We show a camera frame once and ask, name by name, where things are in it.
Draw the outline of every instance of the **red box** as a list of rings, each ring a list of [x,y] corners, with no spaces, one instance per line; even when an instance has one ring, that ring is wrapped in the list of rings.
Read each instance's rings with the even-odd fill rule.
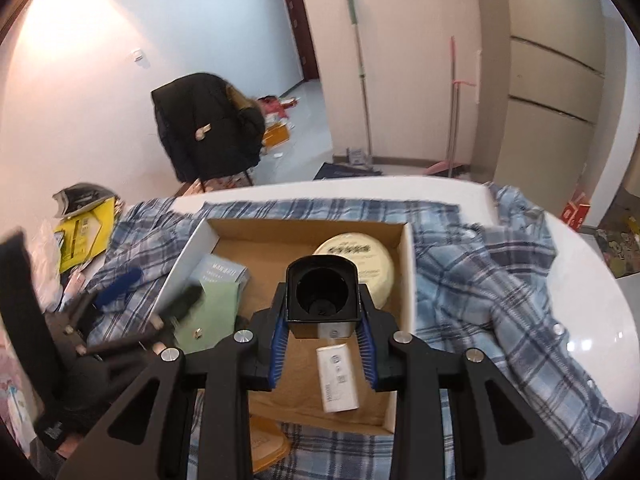
[[[560,215],[560,219],[571,229],[577,231],[582,226],[591,205],[583,192],[576,191]]]

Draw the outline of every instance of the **cabinet door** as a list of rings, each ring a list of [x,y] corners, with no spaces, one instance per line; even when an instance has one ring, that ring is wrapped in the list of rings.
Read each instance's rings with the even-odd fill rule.
[[[592,137],[589,123],[510,100],[494,182],[519,187],[558,216],[574,192]]]
[[[509,0],[511,35],[542,44],[604,72],[600,0]]]
[[[511,41],[509,94],[596,123],[604,79],[571,59]]]

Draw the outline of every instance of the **cardboard box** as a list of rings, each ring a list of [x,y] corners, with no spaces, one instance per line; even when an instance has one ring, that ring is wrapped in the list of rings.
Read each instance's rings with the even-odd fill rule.
[[[273,148],[285,140],[289,140],[289,129],[287,125],[283,123],[270,126],[262,136],[262,141],[267,148]]]
[[[361,232],[379,240],[391,254],[394,286],[384,310],[391,312],[402,330],[415,332],[415,255],[410,224],[381,222],[210,219],[203,220],[191,236],[162,287],[154,310],[167,306],[204,254],[213,252],[249,269],[251,278],[242,294],[238,313],[250,319],[269,308],[288,265],[312,254],[329,238]],[[346,342],[356,375],[360,407],[349,412],[325,413],[318,377],[316,349],[327,340],[295,339],[289,334],[282,377],[272,392],[251,392],[250,411],[273,420],[295,422],[334,431],[365,434],[392,432],[396,418],[396,394],[376,393],[364,378],[355,335]]]

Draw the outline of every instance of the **metal screw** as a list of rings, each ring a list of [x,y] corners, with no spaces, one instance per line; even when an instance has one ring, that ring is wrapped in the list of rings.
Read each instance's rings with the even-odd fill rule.
[[[234,339],[239,343],[248,343],[254,338],[254,333],[251,330],[238,330],[234,334]]]
[[[394,333],[394,341],[396,343],[407,344],[407,343],[410,343],[411,339],[413,338],[414,336],[412,336],[408,332],[405,332],[404,330],[398,330],[397,332]]]
[[[484,352],[482,350],[478,350],[477,348],[470,348],[465,352],[466,358],[472,363],[481,363],[484,361]]]
[[[177,348],[165,348],[160,354],[162,361],[175,361],[180,357],[180,351]]]

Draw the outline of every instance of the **black jacket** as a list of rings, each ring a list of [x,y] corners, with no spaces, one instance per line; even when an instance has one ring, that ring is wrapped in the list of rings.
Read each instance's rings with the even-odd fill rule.
[[[181,182],[235,175],[260,161],[262,113],[237,110],[227,85],[216,75],[198,73],[151,92],[158,135]]]

